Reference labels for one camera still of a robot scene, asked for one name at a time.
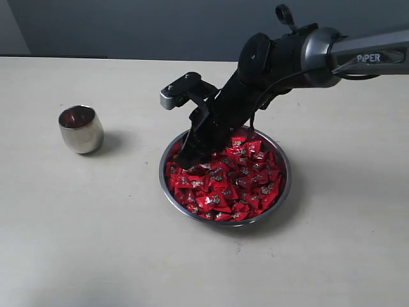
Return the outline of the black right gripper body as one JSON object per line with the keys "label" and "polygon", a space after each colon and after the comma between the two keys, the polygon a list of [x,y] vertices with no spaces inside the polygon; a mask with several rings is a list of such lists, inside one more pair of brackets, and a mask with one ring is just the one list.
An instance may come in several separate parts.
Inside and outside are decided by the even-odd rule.
{"label": "black right gripper body", "polygon": [[212,153],[223,151],[234,131],[251,117],[258,98],[269,85],[269,80],[264,79],[246,83],[235,72],[206,103],[208,114],[192,120],[183,144],[183,158],[205,160]]}

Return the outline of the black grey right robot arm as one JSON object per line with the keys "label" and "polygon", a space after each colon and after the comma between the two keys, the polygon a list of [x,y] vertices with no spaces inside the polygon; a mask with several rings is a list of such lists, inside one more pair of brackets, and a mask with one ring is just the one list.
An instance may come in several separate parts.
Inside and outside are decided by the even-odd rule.
{"label": "black grey right robot arm", "polygon": [[408,31],[347,38],[311,24],[276,40],[263,33],[244,45],[236,70],[216,88],[189,72],[160,93],[166,109],[196,103],[176,162],[183,168],[208,161],[256,111],[297,88],[330,88],[341,79],[408,73]]}

